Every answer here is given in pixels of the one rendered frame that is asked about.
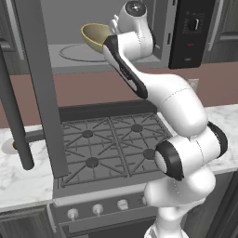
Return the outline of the microwave glass turntable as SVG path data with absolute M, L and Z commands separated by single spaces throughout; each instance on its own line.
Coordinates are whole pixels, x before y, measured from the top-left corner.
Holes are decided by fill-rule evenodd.
M 105 62 L 103 55 L 87 44 L 70 45 L 64 47 L 59 55 L 67 60 L 81 62 Z

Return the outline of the small white plate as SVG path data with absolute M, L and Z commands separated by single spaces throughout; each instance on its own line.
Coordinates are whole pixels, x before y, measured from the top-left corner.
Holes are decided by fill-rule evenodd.
M 14 139 L 10 138 L 3 143 L 2 147 L 1 147 L 3 153 L 5 153 L 5 154 L 17 154 L 18 153 L 18 150 L 15 150 L 13 148 L 13 145 L 12 145 L 13 141 L 14 141 Z

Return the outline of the grey microwave oven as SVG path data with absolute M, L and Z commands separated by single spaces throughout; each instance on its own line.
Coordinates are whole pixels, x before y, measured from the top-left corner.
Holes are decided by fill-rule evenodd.
M 105 62 L 65 59 L 66 46 L 85 44 L 81 27 L 87 23 L 109 24 L 128 0 L 41 0 L 51 67 L 54 74 L 110 71 Z M 166 68 L 201 64 L 215 0 L 139 0 L 148 9 L 147 20 L 155 37 L 155 49 L 136 66 Z

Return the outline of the grey oven door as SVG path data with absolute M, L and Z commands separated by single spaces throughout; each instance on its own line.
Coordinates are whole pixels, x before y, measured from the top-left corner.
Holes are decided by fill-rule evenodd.
M 70 231 L 68 225 L 62 230 L 65 238 L 144 238 L 154 221 L 155 216 L 152 216 L 85 231 Z

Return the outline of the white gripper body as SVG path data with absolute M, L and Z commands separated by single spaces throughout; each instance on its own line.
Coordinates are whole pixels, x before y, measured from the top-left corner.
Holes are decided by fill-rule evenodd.
M 109 23 L 110 31 L 111 31 L 112 34 L 119 34 L 120 33 L 120 30 L 119 30 L 119 27 L 118 27 L 118 20 L 119 20 L 119 17 L 117 15 L 114 15 L 113 19 Z

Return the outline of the yellow-green bowl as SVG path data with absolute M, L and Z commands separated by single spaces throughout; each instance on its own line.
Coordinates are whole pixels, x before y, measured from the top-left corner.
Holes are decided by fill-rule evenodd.
M 87 23 L 81 27 L 81 35 L 86 44 L 98 53 L 102 53 L 103 43 L 112 33 L 108 25 Z

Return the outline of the dark grey wall cupboard door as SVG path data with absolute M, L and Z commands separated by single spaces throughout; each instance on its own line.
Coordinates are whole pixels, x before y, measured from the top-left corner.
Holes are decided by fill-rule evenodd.
M 218 3 L 216 0 L 202 63 L 238 61 L 238 0 L 224 0 L 215 43 L 212 50 L 210 52 L 207 51 L 217 7 Z
M 4 52 L 18 53 L 9 22 L 6 0 L 0 0 L 0 47 Z

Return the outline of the grey gas hob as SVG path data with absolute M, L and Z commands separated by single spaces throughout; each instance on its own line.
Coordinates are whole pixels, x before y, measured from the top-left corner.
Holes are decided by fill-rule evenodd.
M 61 107 L 69 174 L 54 180 L 57 206 L 142 192 L 163 176 L 155 146 L 171 133 L 145 100 Z

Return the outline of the white wall socket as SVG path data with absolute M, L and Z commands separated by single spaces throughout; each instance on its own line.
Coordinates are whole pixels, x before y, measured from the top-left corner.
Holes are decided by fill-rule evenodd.
M 188 82 L 189 82 L 190 86 L 192 87 L 193 91 L 196 92 L 198 83 L 199 83 L 199 79 L 189 79 Z

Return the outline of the dark grey base cupboard door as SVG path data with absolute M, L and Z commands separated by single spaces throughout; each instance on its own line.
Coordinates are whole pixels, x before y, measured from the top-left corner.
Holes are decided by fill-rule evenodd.
M 216 179 L 205 202 L 186 216 L 183 230 L 190 238 L 238 238 L 238 169 Z
M 54 238 L 46 206 L 1 213 L 0 238 Z

